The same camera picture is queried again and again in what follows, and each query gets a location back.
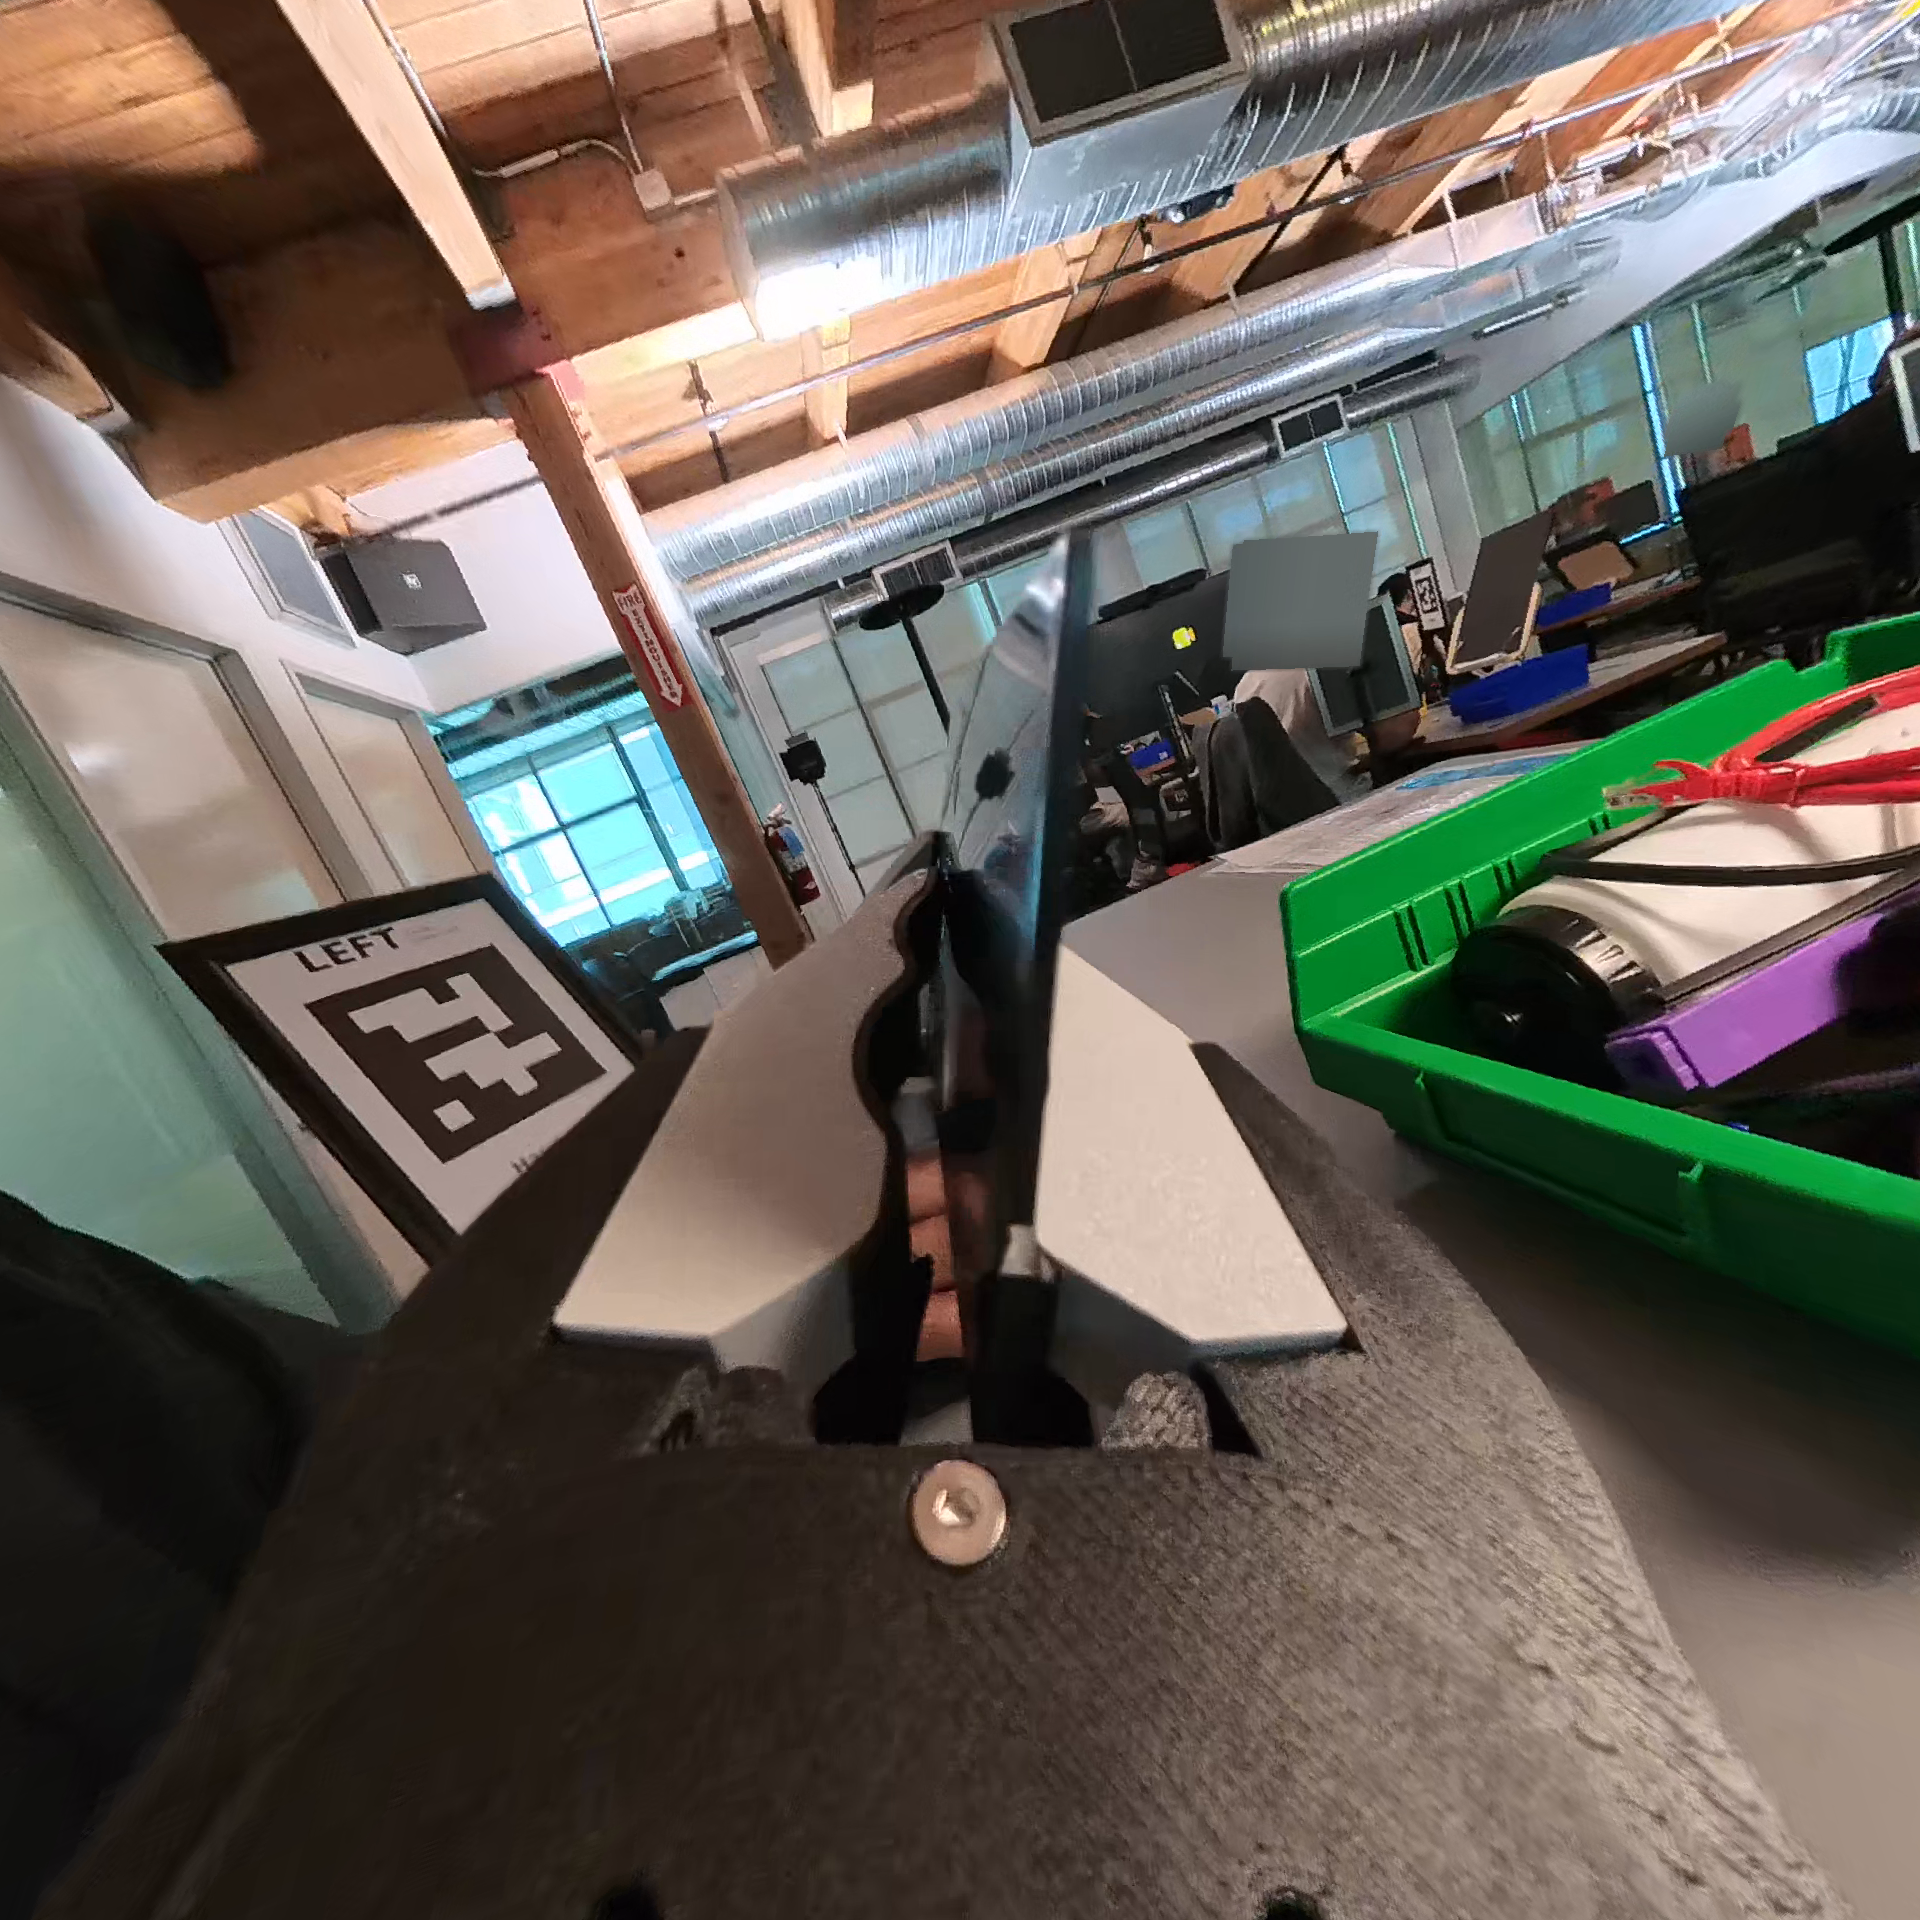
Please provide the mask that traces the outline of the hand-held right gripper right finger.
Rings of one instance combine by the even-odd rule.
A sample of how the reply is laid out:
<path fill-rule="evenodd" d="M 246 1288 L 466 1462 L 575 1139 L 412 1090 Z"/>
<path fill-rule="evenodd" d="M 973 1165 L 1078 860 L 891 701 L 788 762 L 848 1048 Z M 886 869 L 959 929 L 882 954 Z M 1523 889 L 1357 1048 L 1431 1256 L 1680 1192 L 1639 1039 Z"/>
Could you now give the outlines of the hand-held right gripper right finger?
<path fill-rule="evenodd" d="M 1341 1344 L 1337 1308 L 1187 1037 L 1055 964 L 1036 1240 L 1058 1375 L 1186 1375 Z"/>

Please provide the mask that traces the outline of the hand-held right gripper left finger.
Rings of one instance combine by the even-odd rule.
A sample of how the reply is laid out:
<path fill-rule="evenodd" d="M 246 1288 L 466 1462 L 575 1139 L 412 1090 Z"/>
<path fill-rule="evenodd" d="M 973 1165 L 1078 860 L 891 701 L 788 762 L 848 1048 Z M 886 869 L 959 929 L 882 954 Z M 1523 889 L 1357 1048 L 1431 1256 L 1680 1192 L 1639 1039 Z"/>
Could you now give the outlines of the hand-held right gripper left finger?
<path fill-rule="evenodd" d="M 884 1016 L 914 1010 L 914 914 L 936 869 L 903 869 L 708 1029 L 550 1327 L 724 1373 L 910 1373 L 930 1288 L 903 1204 Z"/>

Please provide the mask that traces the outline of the green plastic bin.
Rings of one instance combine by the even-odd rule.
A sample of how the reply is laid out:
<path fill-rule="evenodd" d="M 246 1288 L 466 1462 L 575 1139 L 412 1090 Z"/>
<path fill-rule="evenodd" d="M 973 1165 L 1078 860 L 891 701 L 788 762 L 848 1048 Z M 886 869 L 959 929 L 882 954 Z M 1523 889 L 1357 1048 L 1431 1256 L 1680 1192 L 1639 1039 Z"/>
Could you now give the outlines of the green plastic bin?
<path fill-rule="evenodd" d="M 1614 792 L 1856 696 L 1916 709 L 1916 649 L 1913 615 L 1842 631 L 1815 666 L 1766 665 L 1287 882 L 1280 919 L 1312 1078 L 1408 1141 L 1913 1355 L 1916 1044 L 1884 1068 L 1797 1058 L 1766 1083 L 1660 1103 L 1490 1056 L 1451 964 L 1548 855 L 1625 823 Z"/>

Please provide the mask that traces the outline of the black sheet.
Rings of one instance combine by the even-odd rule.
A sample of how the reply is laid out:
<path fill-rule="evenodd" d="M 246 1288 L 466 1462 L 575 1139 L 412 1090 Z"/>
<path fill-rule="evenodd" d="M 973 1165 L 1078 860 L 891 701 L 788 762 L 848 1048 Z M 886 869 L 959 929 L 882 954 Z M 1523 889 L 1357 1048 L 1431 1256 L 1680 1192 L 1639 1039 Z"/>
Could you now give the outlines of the black sheet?
<path fill-rule="evenodd" d="M 1088 1401 L 1052 1344 L 1059 1274 L 1039 1237 L 1058 954 L 1078 859 L 1094 560 L 1055 541 L 979 661 L 936 832 L 936 1139 L 972 1438 L 1084 1448 Z"/>

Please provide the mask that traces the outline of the person's left hand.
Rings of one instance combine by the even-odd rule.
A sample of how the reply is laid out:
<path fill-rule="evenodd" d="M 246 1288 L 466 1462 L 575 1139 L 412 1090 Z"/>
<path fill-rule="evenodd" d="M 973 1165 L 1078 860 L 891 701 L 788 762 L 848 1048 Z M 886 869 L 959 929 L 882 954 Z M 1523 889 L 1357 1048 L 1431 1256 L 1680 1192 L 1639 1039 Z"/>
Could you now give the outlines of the person's left hand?
<path fill-rule="evenodd" d="M 955 1362 L 964 1356 L 962 1301 L 955 1286 L 947 1225 L 947 1186 L 938 1148 L 908 1157 L 903 1166 L 908 1244 L 927 1272 L 915 1360 Z"/>

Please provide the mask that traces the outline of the black-framed marker sign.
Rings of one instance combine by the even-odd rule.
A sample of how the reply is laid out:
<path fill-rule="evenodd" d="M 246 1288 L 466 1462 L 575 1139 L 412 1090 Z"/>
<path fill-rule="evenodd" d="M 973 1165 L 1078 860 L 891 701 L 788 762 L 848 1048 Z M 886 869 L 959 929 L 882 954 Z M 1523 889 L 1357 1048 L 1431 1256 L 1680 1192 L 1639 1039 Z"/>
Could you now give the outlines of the black-framed marker sign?
<path fill-rule="evenodd" d="M 640 1067 L 612 1000 L 493 876 L 156 957 L 424 1263 Z"/>

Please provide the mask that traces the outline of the white cylinder with black cap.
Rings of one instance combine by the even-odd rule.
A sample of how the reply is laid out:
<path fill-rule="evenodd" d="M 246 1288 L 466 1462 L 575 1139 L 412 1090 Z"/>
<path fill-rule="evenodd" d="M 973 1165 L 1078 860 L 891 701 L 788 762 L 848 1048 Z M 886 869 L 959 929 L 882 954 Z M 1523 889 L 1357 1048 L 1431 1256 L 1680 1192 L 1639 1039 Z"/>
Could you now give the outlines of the white cylinder with black cap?
<path fill-rule="evenodd" d="M 1627 1093 L 1605 1041 L 1743 964 L 1916 892 L 1916 707 L 1856 695 L 1803 710 L 1717 762 L 1657 766 L 1612 795 L 1625 823 L 1548 855 L 1539 876 L 1465 937 L 1451 997 L 1483 1052 Z M 1811 1037 L 1716 1090 L 1808 1058 L 1893 1067 L 1896 1032 Z"/>

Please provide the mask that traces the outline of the black box on tripod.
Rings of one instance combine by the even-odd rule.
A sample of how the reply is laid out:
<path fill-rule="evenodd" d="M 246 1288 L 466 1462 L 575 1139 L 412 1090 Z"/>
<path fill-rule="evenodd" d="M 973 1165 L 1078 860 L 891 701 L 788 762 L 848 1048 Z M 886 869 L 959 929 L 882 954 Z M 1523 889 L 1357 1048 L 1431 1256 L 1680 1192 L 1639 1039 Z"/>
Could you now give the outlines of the black box on tripod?
<path fill-rule="evenodd" d="M 822 744 L 813 739 L 812 733 L 798 730 L 786 739 L 786 744 L 779 750 L 779 771 L 789 786 L 800 786 L 808 795 L 812 795 L 813 805 L 822 816 L 822 823 L 828 828 L 829 840 L 838 852 L 839 867 L 845 871 L 848 882 L 855 891 L 857 899 L 864 900 L 868 894 L 868 886 L 857 873 L 857 862 L 852 857 L 841 825 L 828 800 L 828 795 L 825 795 L 828 762 L 825 762 Z"/>

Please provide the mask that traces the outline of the clear bag of papers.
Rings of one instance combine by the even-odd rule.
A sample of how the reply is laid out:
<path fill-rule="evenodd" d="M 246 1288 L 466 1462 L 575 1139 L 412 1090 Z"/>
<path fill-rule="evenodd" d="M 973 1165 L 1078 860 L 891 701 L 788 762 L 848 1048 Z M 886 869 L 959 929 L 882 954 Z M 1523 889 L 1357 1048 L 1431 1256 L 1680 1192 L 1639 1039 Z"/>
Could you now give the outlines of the clear bag of papers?
<path fill-rule="evenodd" d="M 1505 784 L 1556 766 L 1581 750 L 1581 743 L 1560 743 L 1441 760 L 1301 825 L 1222 852 L 1212 859 L 1207 873 L 1275 876 L 1282 886 L 1287 886 L 1495 795 Z"/>

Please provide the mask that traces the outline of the black monitor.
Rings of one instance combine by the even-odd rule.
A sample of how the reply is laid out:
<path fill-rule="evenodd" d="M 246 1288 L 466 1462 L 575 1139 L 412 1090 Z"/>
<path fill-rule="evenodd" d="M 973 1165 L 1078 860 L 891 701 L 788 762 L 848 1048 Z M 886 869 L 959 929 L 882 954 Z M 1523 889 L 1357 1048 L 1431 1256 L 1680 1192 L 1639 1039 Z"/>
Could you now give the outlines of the black monitor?
<path fill-rule="evenodd" d="M 1182 685 L 1172 692 L 1173 714 L 1207 709 L 1234 690 L 1228 597 L 1230 574 L 1193 573 L 1142 588 L 1089 631 L 1084 705 L 1097 746 L 1157 733 L 1165 718 L 1164 685 Z"/>

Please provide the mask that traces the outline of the red arrow sign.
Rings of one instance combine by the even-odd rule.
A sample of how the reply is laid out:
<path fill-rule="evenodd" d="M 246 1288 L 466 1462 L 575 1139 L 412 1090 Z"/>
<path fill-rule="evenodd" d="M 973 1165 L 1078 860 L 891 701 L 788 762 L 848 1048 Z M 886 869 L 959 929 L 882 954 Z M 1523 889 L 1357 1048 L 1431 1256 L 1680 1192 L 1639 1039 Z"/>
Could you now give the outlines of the red arrow sign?
<path fill-rule="evenodd" d="M 648 701 L 656 709 L 684 709 L 688 701 L 686 663 L 670 628 L 659 626 L 648 591 L 640 582 L 616 588 L 612 604 L 623 632 L 622 646 L 649 689 Z"/>

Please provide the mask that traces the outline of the grey-backed monitor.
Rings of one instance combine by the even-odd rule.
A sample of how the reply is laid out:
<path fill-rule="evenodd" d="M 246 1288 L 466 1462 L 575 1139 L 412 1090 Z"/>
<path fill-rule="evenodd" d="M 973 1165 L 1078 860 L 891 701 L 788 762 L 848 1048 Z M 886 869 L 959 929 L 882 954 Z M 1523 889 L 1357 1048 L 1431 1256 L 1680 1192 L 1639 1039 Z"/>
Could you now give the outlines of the grey-backed monitor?
<path fill-rule="evenodd" d="M 1323 730 L 1344 739 L 1408 717 L 1422 718 L 1426 702 L 1415 666 L 1397 606 L 1381 592 L 1363 612 L 1355 665 L 1307 669 Z"/>

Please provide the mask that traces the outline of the purple plastic part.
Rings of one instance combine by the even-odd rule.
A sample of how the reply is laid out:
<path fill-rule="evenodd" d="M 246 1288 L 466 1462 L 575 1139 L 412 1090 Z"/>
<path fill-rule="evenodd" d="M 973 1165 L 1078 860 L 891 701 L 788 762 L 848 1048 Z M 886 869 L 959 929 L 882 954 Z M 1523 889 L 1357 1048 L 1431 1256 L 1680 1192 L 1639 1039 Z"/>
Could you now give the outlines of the purple plastic part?
<path fill-rule="evenodd" d="M 1619 1029 L 1601 1044 L 1601 1062 L 1625 1093 L 1675 1099 L 1725 1088 L 1831 1030 L 1913 1030 L 1916 938 L 1908 891 Z"/>

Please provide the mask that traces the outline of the black disc-top floor stand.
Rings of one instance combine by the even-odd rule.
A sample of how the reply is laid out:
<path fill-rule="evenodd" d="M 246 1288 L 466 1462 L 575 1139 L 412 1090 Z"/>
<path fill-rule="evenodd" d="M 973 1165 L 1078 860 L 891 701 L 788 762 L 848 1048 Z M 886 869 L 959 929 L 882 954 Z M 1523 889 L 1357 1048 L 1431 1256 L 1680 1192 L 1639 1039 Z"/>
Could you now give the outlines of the black disc-top floor stand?
<path fill-rule="evenodd" d="M 868 606 L 865 612 L 857 615 L 855 626 L 859 632 L 870 634 L 887 632 L 891 628 L 899 628 L 903 632 L 908 653 L 918 669 L 936 721 L 941 733 L 949 736 L 951 717 L 947 696 L 915 626 L 918 616 L 936 609 L 946 592 L 946 585 L 914 581 L 911 585 L 887 592 L 873 606 Z"/>
<path fill-rule="evenodd" d="M 1821 246 L 1828 262 L 1865 251 L 1877 264 L 1884 311 L 1896 329 L 1918 321 L 1918 195 L 1884 205 Z"/>

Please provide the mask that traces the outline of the blue storage bin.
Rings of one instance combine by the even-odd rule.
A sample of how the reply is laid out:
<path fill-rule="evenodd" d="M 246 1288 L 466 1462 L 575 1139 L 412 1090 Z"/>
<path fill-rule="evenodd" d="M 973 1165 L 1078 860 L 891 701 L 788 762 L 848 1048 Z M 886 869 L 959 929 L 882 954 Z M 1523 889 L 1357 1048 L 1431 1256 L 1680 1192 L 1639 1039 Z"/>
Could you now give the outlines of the blue storage bin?
<path fill-rule="evenodd" d="M 1586 690 L 1590 672 L 1590 646 L 1574 643 L 1459 683 L 1449 692 L 1448 709 L 1467 729 L 1505 722 Z"/>

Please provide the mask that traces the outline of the small cream-framed board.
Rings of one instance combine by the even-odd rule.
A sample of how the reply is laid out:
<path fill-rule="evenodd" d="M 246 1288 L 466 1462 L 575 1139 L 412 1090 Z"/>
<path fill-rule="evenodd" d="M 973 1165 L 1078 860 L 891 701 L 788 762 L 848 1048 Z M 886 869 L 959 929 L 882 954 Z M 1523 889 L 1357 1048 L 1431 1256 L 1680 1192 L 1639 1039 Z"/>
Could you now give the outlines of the small cream-framed board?
<path fill-rule="evenodd" d="M 1445 675 L 1451 683 L 1485 676 L 1523 658 L 1552 522 L 1546 509 L 1482 539 L 1448 641 Z"/>

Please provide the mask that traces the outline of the wooden desk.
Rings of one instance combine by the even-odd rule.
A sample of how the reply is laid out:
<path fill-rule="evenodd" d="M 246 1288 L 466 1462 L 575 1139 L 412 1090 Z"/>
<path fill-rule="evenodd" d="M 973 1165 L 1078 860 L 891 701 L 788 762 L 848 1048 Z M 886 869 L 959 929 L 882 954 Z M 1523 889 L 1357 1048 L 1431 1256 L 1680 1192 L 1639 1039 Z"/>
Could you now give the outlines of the wooden desk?
<path fill-rule="evenodd" d="M 1535 736 L 1565 733 L 1575 721 L 1601 709 L 1636 699 L 1641 690 L 1667 685 L 1695 669 L 1720 671 L 1729 654 L 1723 634 L 1674 639 L 1643 645 L 1619 657 L 1600 661 L 1590 669 L 1581 687 L 1571 687 L 1535 707 L 1485 722 L 1464 722 L 1451 713 L 1436 713 L 1420 722 L 1418 734 L 1406 749 L 1412 764 L 1427 764 L 1457 757 L 1492 755 L 1523 744 Z"/>

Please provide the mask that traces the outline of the black office chair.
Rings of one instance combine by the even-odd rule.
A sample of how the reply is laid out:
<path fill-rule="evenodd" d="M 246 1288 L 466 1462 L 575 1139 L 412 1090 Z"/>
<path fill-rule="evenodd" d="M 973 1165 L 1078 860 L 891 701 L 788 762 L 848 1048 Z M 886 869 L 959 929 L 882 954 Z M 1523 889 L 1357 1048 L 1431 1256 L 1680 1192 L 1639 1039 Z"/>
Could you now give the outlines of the black office chair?
<path fill-rule="evenodd" d="M 1682 495 L 1704 631 L 1797 658 L 1916 612 L 1918 454 L 1893 387 Z"/>

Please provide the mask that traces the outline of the wooden post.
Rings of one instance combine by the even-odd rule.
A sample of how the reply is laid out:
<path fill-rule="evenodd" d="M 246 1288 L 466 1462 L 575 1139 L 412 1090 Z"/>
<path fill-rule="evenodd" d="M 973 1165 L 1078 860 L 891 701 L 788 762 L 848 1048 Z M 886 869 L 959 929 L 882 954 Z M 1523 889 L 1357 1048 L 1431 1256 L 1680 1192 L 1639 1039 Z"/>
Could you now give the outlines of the wooden post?
<path fill-rule="evenodd" d="M 622 473 L 599 449 L 579 377 L 571 362 L 558 361 L 506 385 L 497 396 L 583 569 L 587 588 L 646 695 L 692 805 L 722 857 L 732 894 L 768 966 L 782 970 L 810 947 L 810 926 L 768 857 L 756 805 L 686 654 L 673 618 L 672 582 L 651 553 Z M 612 597 L 636 582 L 646 588 L 659 626 L 670 628 L 684 658 L 686 702 L 679 710 L 649 702 L 649 687 L 622 645 L 626 637 Z"/>

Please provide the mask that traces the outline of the black wall speaker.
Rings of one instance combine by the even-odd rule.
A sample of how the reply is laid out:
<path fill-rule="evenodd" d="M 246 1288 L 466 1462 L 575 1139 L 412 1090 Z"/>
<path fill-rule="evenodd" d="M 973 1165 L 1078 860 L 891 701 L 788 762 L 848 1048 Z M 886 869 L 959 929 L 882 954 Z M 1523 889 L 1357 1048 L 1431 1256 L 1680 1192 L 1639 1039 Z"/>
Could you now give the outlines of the black wall speaker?
<path fill-rule="evenodd" d="M 374 537 L 318 553 L 355 637 L 412 658 L 485 631 L 467 578 L 443 541 Z"/>

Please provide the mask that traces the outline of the slim silver air duct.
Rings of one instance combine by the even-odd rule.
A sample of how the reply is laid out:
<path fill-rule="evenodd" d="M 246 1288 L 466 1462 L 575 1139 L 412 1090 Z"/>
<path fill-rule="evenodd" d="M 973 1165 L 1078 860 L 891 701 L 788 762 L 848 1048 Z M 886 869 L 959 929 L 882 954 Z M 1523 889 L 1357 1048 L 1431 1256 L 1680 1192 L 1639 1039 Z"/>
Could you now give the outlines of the slim silver air duct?
<path fill-rule="evenodd" d="M 1534 196 L 1406 237 L 679 500 L 641 517 L 641 532 L 704 625 L 817 592 L 1197 436 L 1314 406 L 1619 257 L 1610 222 L 1546 217 Z"/>

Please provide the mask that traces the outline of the large silver air duct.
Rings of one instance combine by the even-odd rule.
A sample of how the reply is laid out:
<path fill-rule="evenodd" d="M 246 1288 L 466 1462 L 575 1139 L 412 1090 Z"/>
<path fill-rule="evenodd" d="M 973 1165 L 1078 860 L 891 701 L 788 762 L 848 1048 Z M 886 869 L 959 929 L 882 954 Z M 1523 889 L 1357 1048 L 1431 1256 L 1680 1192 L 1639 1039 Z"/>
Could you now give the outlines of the large silver air duct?
<path fill-rule="evenodd" d="M 1639 62 L 1612 92 L 1514 132 L 1639 106 L 1667 89 L 1808 92 L 1916 5 L 1824 5 L 1796 24 L 1713 26 L 1727 5 L 1025 5 L 982 29 L 970 94 L 724 171 L 718 229 L 763 340 L 903 300 L 1054 245 L 1207 217 L 1243 180 L 1376 135 L 1422 130 L 1563 70 Z"/>

